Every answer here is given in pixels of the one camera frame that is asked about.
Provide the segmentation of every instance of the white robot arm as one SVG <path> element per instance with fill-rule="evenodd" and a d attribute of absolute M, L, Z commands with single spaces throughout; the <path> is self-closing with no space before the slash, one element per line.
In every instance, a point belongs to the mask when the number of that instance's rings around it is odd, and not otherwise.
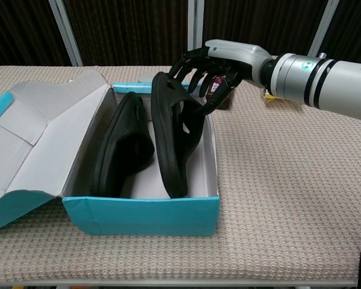
<path fill-rule="evenodd" d="M 263 48 L 225 40 L 186 52 L 168 73 L 183 80 L 197 68 L 189 91 L 205 76 L 201 93 L 216 76 L 226 76 L 201 113 L 212 112 L 230 91 L 246 80 L 270 94 L 321 110 L 361 119 L 361 64 L 296 54 L 273 59 Z"/>

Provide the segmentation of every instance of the table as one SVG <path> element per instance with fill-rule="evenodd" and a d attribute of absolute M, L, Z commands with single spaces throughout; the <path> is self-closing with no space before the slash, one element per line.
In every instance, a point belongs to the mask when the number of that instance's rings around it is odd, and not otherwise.
<path fill-rule="evenodd" d="M 168 67 L 0 67 L 17 82 L 111 83 Z M 246 82 L 213 113 L 220 217 L 213 237 L 93 237 L 53 200 L 0 229 L 0 284 L 355 285 L 361 238 L 361 121 L 265 105 Z"/>

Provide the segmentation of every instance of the black slipper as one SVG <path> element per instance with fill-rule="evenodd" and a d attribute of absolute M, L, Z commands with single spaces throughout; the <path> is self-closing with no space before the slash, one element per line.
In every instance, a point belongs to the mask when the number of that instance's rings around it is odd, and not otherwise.
<path fill-rule="evenodd" d="M 128 175 L 148 166 L 154 146 L 142 99 L 124 96 L 103 137 L 91 180 L 91 195 L 119 197 Z"/>
<path fill-rule="evenodd" d="M 199 144 L 205 121 L 204 116 L 191 114 L 199 107 L 201 104 L 179 81 L 164 72 L 154 77 L 151 115 L 156 153 L 163 184 L 170 197 L 185 197 L 188 193 L 186 162 Z"/>

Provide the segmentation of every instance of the textured fabric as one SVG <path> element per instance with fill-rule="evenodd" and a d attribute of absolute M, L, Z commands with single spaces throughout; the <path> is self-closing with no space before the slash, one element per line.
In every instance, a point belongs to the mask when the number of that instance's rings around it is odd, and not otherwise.
<path fill-rule="evenodd" d="M 48 0 L 0 0 L 0 65 L 71 65 Z"/>
<path fill-rule="evenodd" d="M 84 65 L 171 65 L 187 50 L 187 0 L 64 0 Z"/>
<path fill-rule="evenodd" d="M 272 55 L 306 55 L 327 1 L 206 0 L 203 41 L 257 44 Z"/>
<path fill-rule="evenodd" d="M 0 94 L 27 79 L 110 82 L 167 67 L 0 67 Z M 0 229 L 0 282 L 31 279 L 351 279 L 361 238 L 361 121 L 242 83 L 215 111 L 221 210 L 213 237 L 92 237 L 60 200 Z"/>

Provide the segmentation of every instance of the white cardboard flap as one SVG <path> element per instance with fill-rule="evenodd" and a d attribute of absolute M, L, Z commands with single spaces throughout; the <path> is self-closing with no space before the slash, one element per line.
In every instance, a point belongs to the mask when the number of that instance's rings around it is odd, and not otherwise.
<path fill-rule="evenodd" d="M 108 84 L 104 84 L 48 124 L 7 191 L 38 190 L 52 196 L 61 194 L 76 153 L 107 89 Z"/>
<path fill-rule="evenodd" d="M 46 120 L 52 120 L 106 83 L 99 72 L 86 71 L 64 84 L 25 81 L 14 85 L 9 92 Z"/>
<path fill-rule="evenodd" d="M 35 145 L 48 121 L 38 112 L 16 99 L 0 117 L 0 126 Z"/>
<path fill-rule="evenodd" d="M 0 117 L 0 198 L 14 190 L 61 194 L 108 83 L 95 71 L 71 82 L 27 81 Z"/>
<path fill-rule="evenodd" d="M 25 140 L 0 127 L 0 197 L 4 195 L 31 148 Z"/>

